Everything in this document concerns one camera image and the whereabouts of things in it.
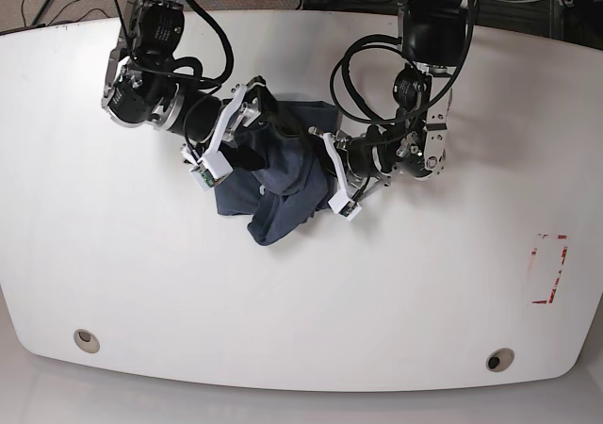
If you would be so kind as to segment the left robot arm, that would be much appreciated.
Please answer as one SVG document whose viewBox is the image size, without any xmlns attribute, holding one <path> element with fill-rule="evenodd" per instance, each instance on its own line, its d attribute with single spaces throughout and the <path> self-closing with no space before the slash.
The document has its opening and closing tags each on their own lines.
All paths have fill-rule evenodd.
<svg viewBox="0 0 603 424">
<path fill-rule="evenodd" d="M 425 181 L 439 175 L 447 158 L 447 117 L 452 87 L 466 61 L 476 22 L 477 0 L 398 0 L 398 34 L 367 35 L 335 64 L 329 87 L 340 113 L 366 126 L 362 136 L 310 130 L 324 142 L 334 164 L 337 189 L 331 209 L 351 218 L 361 200 L 396 173 Z M 404 62 L 392 95 L 392 118 L 372 109 L 351 79 L 353 58 L 384 50 Z"/>
</svg>

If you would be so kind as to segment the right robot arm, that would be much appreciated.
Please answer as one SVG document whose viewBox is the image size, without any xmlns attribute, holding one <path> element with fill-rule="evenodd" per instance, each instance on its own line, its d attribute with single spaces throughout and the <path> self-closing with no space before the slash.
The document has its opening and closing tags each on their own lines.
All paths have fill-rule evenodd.
<svg viewBox="0 0 603 424">
<path fill-rule="evenodd" d="M 218 36 L 225 63 L 216 76 L 206 74 L 196 57 L 176 57 L 191 8 Z M 128 0 L 119 9 L 121 31 L 110 52 L 102 107 L 118 124 L 149 124 L 181 137 L 186 163 L 214 172 L 219 162 L 256 171 L 268 161 L 250 140 L 298 138 L 302 123 L 269 92 L 257 76 L 236 87 L 232 98 L 216 92 L 235 69 L 235 53 L 217 21 L 195 0 Z"/>
</svg>

